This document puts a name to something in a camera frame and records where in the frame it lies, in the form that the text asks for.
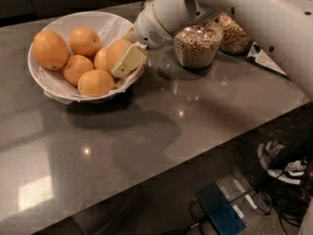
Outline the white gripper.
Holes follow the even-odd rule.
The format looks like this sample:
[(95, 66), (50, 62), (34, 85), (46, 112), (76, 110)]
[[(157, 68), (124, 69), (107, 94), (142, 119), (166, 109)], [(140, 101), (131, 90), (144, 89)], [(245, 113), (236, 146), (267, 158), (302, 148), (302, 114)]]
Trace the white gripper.
[(163, 29), (155, 16), (154, 9), (147, 7), (139, 14), (134, 25), (125, 32), (123, 39), (131, 43), (124, 49), (111, 70), (111, 74), (118, 78), (126, 77), (145, 63), (148, 56), (146, 47), (137, 41), (146, 44), (150, 49), (159, 49), (169, 44), (172, 36)]

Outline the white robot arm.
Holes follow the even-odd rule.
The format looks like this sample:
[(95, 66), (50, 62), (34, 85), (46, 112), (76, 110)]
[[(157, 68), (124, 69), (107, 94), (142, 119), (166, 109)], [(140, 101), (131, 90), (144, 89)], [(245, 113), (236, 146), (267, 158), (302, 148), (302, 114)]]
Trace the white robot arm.
[(313, 99), (313, 7), (289, 0), (155, 0), (123, 37), (152, 49), (178, 30), (224, 12)]

